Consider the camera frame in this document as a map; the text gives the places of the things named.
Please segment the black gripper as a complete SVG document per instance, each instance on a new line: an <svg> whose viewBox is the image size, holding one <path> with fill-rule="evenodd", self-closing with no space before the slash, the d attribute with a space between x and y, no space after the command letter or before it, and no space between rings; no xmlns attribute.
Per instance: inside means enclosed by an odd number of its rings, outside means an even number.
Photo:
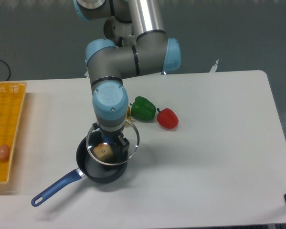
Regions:
<svg viewBox="0 0 286 229"><path fill-rule="evenodd" d="M130 147L129 141L124 137L122 131L123 129L118 129L113 132L109 132L107 130L104 130L102 128L99 128L99 123L95 122L92 124L93 130L99 129L101 132L101 137L104 143L117 143L120 152L123 155L128 154L128 150Z"/></svg>

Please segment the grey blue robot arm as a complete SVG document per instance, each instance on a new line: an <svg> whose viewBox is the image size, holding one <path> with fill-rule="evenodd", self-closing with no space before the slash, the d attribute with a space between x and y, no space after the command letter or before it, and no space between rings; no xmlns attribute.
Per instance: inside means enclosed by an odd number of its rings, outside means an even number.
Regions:
<svg viewBox="0 0 286 229"><path fill-rule="evenodd" d="M105 37L87 45L85 62L106 143L125 152L129 142L122 132L128 95L123 80L178 69L179 43L167 37L156 0L76 0L74 7L86 20L106 18L109 23Z"/></svg>

